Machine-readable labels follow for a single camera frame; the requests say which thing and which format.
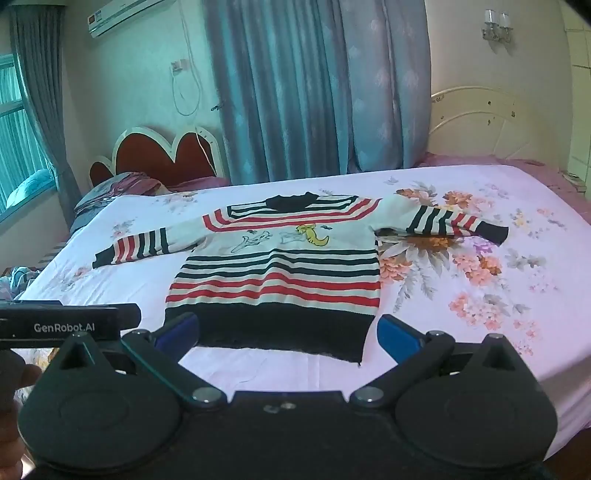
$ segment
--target air conditioner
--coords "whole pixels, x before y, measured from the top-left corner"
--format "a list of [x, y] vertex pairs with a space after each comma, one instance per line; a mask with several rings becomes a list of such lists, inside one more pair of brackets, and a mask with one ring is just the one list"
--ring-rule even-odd
[[92, 38], [102, 35], [107, 30], [120, 24], [146, 8], [163, 0], [113, 0], [88, 17], [88, 31]]

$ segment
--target bed headboard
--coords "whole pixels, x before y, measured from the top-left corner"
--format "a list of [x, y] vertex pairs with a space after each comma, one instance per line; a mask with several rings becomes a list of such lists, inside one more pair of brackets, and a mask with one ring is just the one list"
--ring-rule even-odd
[[165, 186], [211, 176], [224, 176], [215, 137], [201, 127], [186, 127], [173, 144], [158, 132], [135, 127], [121, 134], [112, 158], [96, 157], [90, 168], [93, 186], [119, 173], [139, 171]]
[[486, 87], [457, 87], [431, 97], [429, 152], [526, 158], [562, 167], [556, 139], [519, 99]]

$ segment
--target window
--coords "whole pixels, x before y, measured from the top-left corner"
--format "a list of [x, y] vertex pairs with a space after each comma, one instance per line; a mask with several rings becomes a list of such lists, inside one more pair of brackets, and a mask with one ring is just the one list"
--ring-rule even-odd
[[12, 55], [0, 56], [0, 215], [54, 185], [22, 104]]

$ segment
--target sweater cuff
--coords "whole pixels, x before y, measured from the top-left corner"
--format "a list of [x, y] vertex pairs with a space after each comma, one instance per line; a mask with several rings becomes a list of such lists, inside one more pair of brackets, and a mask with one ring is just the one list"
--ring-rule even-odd
[[115, 259], [115, 247], [111, 245], [107, 250], [96, 254], [96, 260], [92, 262], [92, 268], [99, 268], [103, 265], [111, 265]]
[[489, 242], [500, 245], [507, 240], [507, 236], [509, 236], [509, 227], [480, 222], [476, 227], [476, 230], [474, 230], [474, 233], [487, 239]]

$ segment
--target gray curtain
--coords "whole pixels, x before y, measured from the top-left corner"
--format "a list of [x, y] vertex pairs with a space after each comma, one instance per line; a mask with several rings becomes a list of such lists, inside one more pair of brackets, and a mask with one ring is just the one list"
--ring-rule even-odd
[[232, 182], [412, 166], [431, 58], [422, 0], [203, 0]]
[[74, 221], [80, 189], [66, 158], [61, 92], [61, 36], [65, 7], [26, 5], [10, 8], [12, 51], [23, 103], [56, 179], [66, 223]]

